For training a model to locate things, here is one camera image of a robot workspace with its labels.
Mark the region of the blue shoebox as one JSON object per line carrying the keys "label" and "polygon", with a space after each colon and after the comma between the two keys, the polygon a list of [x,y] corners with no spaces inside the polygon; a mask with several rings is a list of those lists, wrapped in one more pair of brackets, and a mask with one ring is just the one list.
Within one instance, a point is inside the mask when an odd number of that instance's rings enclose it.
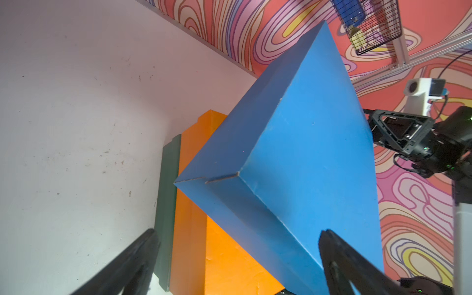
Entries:
{"label": "blue shoebox", "polygon": [[384,266],[372,133],[325,22],[266,68],[175,184],[297,295],[328,293],[326,229]]}

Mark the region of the yellow sticky note block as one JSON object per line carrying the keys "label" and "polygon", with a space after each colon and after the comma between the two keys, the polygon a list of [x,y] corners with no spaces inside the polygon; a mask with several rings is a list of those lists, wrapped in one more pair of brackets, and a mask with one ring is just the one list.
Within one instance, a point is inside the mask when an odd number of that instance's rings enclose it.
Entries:
{"label": "yellow sticky note block", "polygon": [[360,54],[367,49],[368,42],[365,34],[358,27],[350,26],[348,30],[349,40],[352,43],[354,49]]}

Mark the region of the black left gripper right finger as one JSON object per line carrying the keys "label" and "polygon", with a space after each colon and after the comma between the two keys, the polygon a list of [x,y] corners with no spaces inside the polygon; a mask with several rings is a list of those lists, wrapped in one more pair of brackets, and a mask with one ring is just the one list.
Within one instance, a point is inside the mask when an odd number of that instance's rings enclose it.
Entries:
{"label": "black left gripper right finger", "polygon": [[406,295],[332,230],[322,231],[318,248],[331,295]]}

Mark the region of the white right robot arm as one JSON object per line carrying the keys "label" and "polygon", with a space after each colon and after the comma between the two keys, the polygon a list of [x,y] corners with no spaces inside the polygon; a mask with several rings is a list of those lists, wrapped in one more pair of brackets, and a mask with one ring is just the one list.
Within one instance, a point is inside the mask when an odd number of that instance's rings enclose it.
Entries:
{"label": "white right robot arm", "polygon": [[395,152],[393,162],[425,179],[444,174],[452,181],[454,201],[454,281],[446,286],[415,276],[400,285],[425,295],[469,295],[472,292],[472,109],[461,106],[446,120],[385,110],[365,109],[377,146]]}

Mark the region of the green shoebox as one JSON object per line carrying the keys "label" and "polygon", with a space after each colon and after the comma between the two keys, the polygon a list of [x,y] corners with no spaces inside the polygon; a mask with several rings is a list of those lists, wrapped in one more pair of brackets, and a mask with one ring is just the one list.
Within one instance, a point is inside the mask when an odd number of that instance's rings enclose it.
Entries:
{"label": "green shoebox", "polygon": [[160,287],[166,292],[170,291],[177,200],[177,187],[174,185],[174,182],[179,173],[180,150],[181,135],[175,136],[171,142],[163,147],[154,225],[154,229],[161,243],[154,273],[159,279]]}

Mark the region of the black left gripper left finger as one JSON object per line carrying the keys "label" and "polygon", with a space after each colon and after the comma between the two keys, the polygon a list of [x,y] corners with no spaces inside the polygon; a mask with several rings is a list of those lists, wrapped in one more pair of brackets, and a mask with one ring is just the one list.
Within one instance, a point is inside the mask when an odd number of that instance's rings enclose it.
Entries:
{"label": "black left gripper left finger", "polygon": [[78,288],[75,295],[145,295],[161,242],[148,229],[99,273]]}

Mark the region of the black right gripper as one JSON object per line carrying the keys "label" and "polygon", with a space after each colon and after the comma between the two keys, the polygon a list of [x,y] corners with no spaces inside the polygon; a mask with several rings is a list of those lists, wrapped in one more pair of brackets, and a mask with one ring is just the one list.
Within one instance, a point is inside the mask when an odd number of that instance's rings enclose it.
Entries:
{"label": "black right gripper", "polygon": [[435,124],[428,116],[364,109],[374,144],[408,157],[424,178],[445,173],[454,181],[472,177],[472,109],[457,108]]}

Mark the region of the orange shoebox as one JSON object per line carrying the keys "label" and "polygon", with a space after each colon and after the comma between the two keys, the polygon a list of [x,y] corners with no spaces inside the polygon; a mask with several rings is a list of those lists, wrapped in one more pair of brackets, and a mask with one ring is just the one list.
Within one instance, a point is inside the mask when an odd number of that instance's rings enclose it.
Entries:
{"label": "orange shoebox", "polygon": [[170,292],[275,295],[283,285],[181,190],[177,191]]}

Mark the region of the blue stapler in basket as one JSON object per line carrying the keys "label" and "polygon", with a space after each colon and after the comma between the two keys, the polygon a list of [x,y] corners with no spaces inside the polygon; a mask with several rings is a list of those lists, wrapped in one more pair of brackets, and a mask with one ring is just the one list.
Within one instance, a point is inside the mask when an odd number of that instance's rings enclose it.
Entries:
{"label": "blue stapler in basket", "polygon": [[346,27],[359,27],[366,19],[366,12],[359,0],[333,0],[332,4]]}

